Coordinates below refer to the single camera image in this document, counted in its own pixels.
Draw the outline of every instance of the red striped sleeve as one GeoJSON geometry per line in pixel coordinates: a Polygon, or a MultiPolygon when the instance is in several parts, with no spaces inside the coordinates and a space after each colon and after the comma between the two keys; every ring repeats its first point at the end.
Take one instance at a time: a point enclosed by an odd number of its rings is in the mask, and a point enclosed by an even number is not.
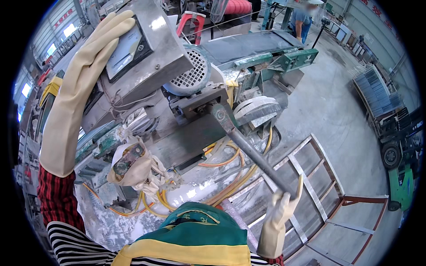
{"type": "Polygon", "coordinates": [[[39,167],[37,197],[44,225],[60,221],[84,232],[83,218],[77,211],[77,199],[73,194],[75,173],[61,178],[39,167]]]}

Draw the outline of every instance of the forklift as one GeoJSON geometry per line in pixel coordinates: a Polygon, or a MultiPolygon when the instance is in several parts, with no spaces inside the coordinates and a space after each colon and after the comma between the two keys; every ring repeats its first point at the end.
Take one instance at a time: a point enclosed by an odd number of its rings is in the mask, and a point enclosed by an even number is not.
{"type": "Polygon", "coordinates": [[[380,121],[382,162],[388,170],[391,201],[389,211],[405,211],[412,202],[414,179],[423,154],[423,117],[420,107],[409,113],[403,108],[380,121]]]}

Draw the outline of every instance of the black and white striped shirt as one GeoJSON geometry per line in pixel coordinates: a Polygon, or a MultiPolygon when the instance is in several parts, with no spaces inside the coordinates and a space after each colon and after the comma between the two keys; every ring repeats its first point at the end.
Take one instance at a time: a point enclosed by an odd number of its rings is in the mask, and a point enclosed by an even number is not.
{"type": "MultiPolygon", "coordinates": [[[[61,266],[111,265],[118,254],[118,252],[111,252],[92,241],[82,231],[67,223],[52,221],[47,225],[47,232],[61,266]]],[[[175,266],[188,264],[151,257],[137,257],[132,259],[131,265],[175,266]]],[[[251,253],[251,265],[264,266],[270,264],[265,259],[251,253]]]]}

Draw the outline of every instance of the gloved hand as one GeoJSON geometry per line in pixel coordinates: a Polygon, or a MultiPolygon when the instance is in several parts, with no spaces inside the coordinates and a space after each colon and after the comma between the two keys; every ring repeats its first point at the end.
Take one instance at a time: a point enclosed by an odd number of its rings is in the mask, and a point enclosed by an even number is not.
{"type": "Polygon", "coordinates": [[[282,254],[285,237],[285,222],[287,222],[296,209],[302,196],[303,176],[299,176],[296,198],[290,200],[290,193],[275,192],[266,211],[262,232],[260,233],[257,254],[267,259],[275,259],[282,254]]]}
{"type": "Polygon", "coordinates": [[[43,130],[39,160],[49,173],[66,177],[74,170],[84,106],[118,37],[134,26],[132,16],[130,10],[108,14],[71,59],[43,130]]]}

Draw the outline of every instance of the face mask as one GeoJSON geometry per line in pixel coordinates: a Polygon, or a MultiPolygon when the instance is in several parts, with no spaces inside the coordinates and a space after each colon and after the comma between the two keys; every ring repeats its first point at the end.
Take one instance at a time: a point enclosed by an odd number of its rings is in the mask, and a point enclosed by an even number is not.
{"type": "Polygon", "coordinates": [[[318,13],[318,8],[310,9],[308,11],[308,14],[309,14],[310,17],[314,17],[317,13],[318,13]]]}

